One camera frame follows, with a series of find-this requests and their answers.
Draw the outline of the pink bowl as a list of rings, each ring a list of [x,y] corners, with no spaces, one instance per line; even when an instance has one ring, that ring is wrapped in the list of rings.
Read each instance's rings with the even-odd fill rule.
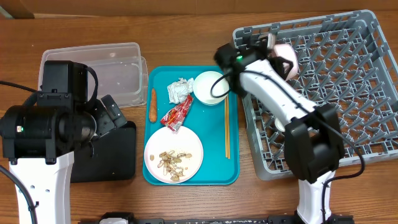
[[[282,78],[287,81],[292,79],[298,74],[298,61],[295,50],[289,44],[276,44],[272,50],[273,57],[282,57],[283,59],[289,61],[283,62],[284,74]]]

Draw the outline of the wooden chopstick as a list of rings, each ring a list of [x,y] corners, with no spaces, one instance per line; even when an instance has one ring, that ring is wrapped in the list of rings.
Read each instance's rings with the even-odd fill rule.
[[[229,124],[228,124],[228,116],[229,116],[229,105],[228,105],[228,95],[224,99],[224,136],[225,136],[225,157],[229,159],[229,140],[228,140],[228,132],[229,132]]]
[[[229,134],[229,95],[227,95],[225,99],[225,125],[226,125],[226,157],[228,159],[231,158],[230,156],[230,134]]]

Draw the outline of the white cup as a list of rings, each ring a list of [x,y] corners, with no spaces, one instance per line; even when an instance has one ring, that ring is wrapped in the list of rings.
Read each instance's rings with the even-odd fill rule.
[[[284,128],[284,125],[280,122],[280,120],[279,119],[275,119],[275,121],[274,121],[274,124],[275,124],[275,127],[280,131],[280,132],[285,132],[285,128]]]

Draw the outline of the white bowl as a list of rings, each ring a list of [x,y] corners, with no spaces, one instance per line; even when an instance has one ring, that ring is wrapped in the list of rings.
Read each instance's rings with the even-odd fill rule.
[[[199,74],[193,83],[193,93],[196,98],[205,105],[216,105],[226,98],[224,93],[229,91],[229,84],[223,78],[214,87],[213,84],[223,75],[214,71],[207,71]]]

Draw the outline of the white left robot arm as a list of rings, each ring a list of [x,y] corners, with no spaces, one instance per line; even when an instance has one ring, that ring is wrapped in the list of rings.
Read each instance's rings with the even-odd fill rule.
[[[74,153],[126,124],[110,95],[88,94],[89,66],[70,60],[44,63],[42,86],[1,118],[1,173],[16,186],[20,223],[70,223]]]

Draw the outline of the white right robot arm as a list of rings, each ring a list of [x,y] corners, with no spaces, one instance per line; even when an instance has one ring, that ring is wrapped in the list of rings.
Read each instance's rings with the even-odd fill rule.
[[[242,50],[224,44],[214,60],[231,91],[255,96],[283,126],[284,158],[299,184],[298,221],[330,223],[330,183],[345,153],[338,115],[288,84],[299,68],[293,47],[267,34]]]

